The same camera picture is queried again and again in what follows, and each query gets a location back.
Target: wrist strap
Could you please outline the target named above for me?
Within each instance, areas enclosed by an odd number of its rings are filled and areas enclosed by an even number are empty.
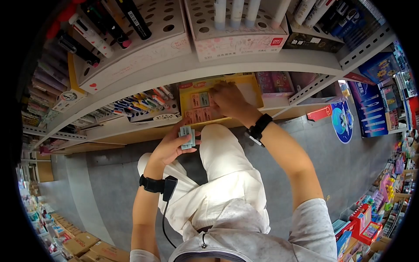
[[[163,194],[164,183],[164,179],[155,180],[144,175],[140,177],[140,186],[144,186],[144,189],[148,192]]]

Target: black marker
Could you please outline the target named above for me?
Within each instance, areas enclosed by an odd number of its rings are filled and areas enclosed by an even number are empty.
[[[99,1],[94,1],[90,6],[87,6],[85,3],[82,5],[84,12],[90,16],[95,16],[95,20],[100,21],[100,23],[105,26],[109,34],[115,39],[118,44],[123,48],[129,47],[131,40],[124,33],[124,31],[119,27],[118,23],[114,18],[109,14]]]
[[[108,31],[107,28],[105,27],[105,25],[102,22],[102,20],[100,19],[100,17],[97,16],[97,14],[95,12],[91,12],[89,10],[89,4],[87,4],[87,2],[91,2],[91,1],[86,1],[84,3],[81,3],[80,4],[81,9],[87,15],[87,17],[90,19],[90,21],[92,21],[92,23],[99,29],[99,31],[103,35],[106,35],[106,33]]]
[[[97,67],[99,65],[101,60],[87,50],[87,48],[85,48],[82,44],[64,32],[64,30],[58,31],[57,38],[58,43],[68,52],[77,55],[93,67]]]
[[[125,17],[128,19],[132,27],[135,29],[137,34],[142,40],[146,40],[151,36],[151,31],[148,29],[148,26],[145,24],[144,19],[141,14],[138,12],[137,7],[135,6],[132,0],[115,0],[119,8],[124,13]]]

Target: black wrist strap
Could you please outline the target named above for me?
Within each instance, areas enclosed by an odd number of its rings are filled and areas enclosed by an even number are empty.
[[[164,179],[155,180],[149,177],[144,177],[144,175],[141,175],[140,186],[143,186],[146,191],[163,194]]]
[[[251,126],[247,133],[249,134],[250,138],[258,143],[260,146],[265,147],[261,142],[260,139],[262,138],[262,132],[265,130],[266,126],[272,122],[272,117],[268,114],[264,114],[261,116],[255,123],[254,126]]]

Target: deli logo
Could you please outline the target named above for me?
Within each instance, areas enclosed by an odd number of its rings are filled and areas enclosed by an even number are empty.
[[[283,41],[283,38],[275,37],[272,39],[271,46],[279,46]]]
[[[80,246],[85,247],[86,245],[84,244],[83,241],[81,241],[80,239],[74,239]]]
[[[200,88],[200,87],[205,86],[206,84],[207,84],[206,82],[199,82],[199,83],[194,84],[194,88]]]

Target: person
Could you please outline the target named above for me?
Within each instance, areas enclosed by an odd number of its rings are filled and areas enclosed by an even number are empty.
[[[262,113],[248,104],[234,83],[222,82],[211,90],[220,114],[250,128]],[[334,231],[313,164],[307,153],[281,127],[270,122],[260,141],[282,167],[292,191],[292,227],[288,240],[268,235],[269,217],[260,173],[250,164],[237,138],[226,127],[207,125],[196,140],[208,183],[199,186],[186,176],[176,158],[190,135],[178,137],[187,119],[162,139],[152,154],[138,161],[144,177],[178,179],[166,218],[182,235],[170,262],[226,261],[333,261],[337,260]],[[131,262],[160,261],[155,236],[157,208],[162,195],[139,187],[132,210]]]

